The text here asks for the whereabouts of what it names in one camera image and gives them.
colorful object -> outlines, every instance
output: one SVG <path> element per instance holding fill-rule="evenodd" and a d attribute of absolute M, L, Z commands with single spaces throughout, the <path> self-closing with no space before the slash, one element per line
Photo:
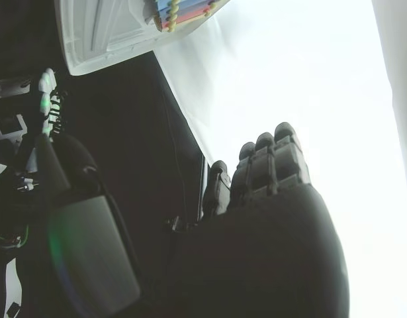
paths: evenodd
<path fill-rule="evenodd" d="M 157 0 L 158 17 L 155 23 L 159 31 L 173 32 L 181 23 L 193 22 L 211 16 L 219 0 Z"/>

black floor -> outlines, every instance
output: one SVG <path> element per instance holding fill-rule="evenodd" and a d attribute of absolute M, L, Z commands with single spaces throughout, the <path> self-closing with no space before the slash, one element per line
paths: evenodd
<path fill-rule="evenodd" d="M 38 2 L 42 3 L 39 13 L 43 8 L 52 10 Z M 66 130 L 89 149 L 100 166 L 149 283 L 144 289 L 149 289 L 164 275 L 169 257 L 170 234 L 164 222 L 185 212 L 190 221 L 197 218 L 202 153 L 152 52 L 72 77 L 60 54 L 52 16 L 41 18 L 46 32 L 40 29 L 40 20 L 31 24 L 31 15 L 25 19 L 24 24 L 34 27 L 24 34 L 31 42 L 11 47 L 12 55 L 0 52 L 0 78 L 33 74 L 46 66 L 57 71 L 58 84 L 69 94 Z M 10 37 L 0 38 L 0 43 L 10 46 Z M 20 318 L 41 317 L 34 296 L 43 245 L 38 240 L 33 227 L 18 258 L 20 279 L 25 282 Z"/>

black cable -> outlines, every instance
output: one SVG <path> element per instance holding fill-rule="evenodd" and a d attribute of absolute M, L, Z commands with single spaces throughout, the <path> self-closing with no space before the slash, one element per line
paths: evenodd
<path fill-rule="evenodd" d="M 187 205 L 186 205 L 186 199 L 185 199 L 185 183 L 184 183 L 183 174 L 181 173 L 181 169 L 179 167 L 178 154 L 177 154 L 177 145 L 175 143 L 175 138 L 174 138 L 173 133 L 172 133 L 171 121 L 169 120 L 167 103 L 166 103 L 166 100 L 165 100 L 165 93 L 163 91 L 162 91 L 162 99 L 163 99 L 163 106 L 164 106 L 164 109 L 165 109 L 165 114 L 166 114 L 166 119 L 167 119 L 167 124 L 168 124 L 169 135 L 171 136 L 172 145 L 173 145 L 173 149 L 174 149 L 175 163 L 177 165 L 177 171 L 178 171 L 179 177 L 181 179 L 181 186 L 183 188 L 184 224 L 187 226 L 189 224 L 189 222 L 188 222 Z"/>

dark floor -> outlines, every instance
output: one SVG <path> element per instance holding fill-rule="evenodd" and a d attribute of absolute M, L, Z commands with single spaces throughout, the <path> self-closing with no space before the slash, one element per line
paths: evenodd
<path fill-rule="evenodd" d="M 0 50 L 0 78 L 33 74 L 46 66 L 57 71 L 58 84 L 69 94 L 66 130 L 100 166 L 144 277 L 152 284 L 163 276 L 168 259 L 170 234 L 164 221 L 185 211 L 190 221 L 197 218 L 201 151 L 152 52 L 86 76 L 69 76 L 53 13 L 31 22 L 39 13 L 51 11 L 51 6 L 42 0 L 30 6 L 30 12 L 37 12 L 25 15 L 7 38 L 0 37 L 0 44 L 10 48 L 10 54 Z M 12 45 L 11 37 L 23 24 L 32 31 L 21 33 L 20 43 Z M 32 257 L 40 254 L 42 242 L 37 239 L 33 229 L 19 257 L 19 276 L 25 282 L 20 318 L 40 317 L 36 308 L 40 304 L 34 298 L 40 257 Z"/>

white tablecloth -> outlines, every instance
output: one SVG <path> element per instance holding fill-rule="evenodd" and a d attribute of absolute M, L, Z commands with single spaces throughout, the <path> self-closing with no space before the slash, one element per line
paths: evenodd
<path fill-rule="evenodd" d="M 372 3 L 232 0 L 155 53 L 231 176 L 245 142 L 294 126 L 343 243 L 351 317 L 407 317 L 407 187 Z"/>

